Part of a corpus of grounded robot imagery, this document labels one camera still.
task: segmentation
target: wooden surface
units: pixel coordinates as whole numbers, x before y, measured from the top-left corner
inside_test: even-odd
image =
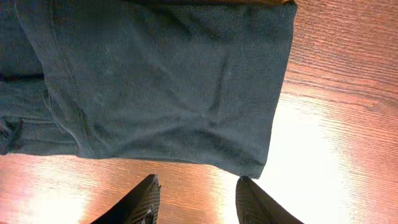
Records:
[[[304,223],[398,223],[396,0],[298,0],[259,185]],[[0,223],[89,223],[147,174],[159,223],[237,223],[237,177],[212,166],[0,157]]]

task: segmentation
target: t-shirt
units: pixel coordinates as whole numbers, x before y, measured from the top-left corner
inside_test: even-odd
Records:
[[[86,158],[211,164],[258,178],[297,6],[18,1],[52,116]]]

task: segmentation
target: wood grain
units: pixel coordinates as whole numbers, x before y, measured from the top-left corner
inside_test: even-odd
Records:
[[[304,223],[398,223],[398,5],[298,0],[257,183]],[[147,174],[159,223],[237,223],[237,177],[212,166],[0,157],[0,223],[89,223]]]

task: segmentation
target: brown wooden tabletop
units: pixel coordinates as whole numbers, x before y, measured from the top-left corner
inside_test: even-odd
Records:
[[[259,185],[304,223],[398,223],[398,2],[297,0]],[[148,174],[159,223],[237,223],[237,177],[212,166],[0,157],[0,223],[89,223]]]

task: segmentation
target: dark gray fabric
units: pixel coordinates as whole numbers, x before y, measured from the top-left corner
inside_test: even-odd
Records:
[[[42,65],[19,24],[14,1],[0,1],[0,73],[5,77],[42,74]]]
[[[282,6],[19,1],[53,117],[80,157],[259,177],[292,43]]]
[[[57,126],[45,105],[43,80],[0,82],[1,152],[75,154],[74,138]]]

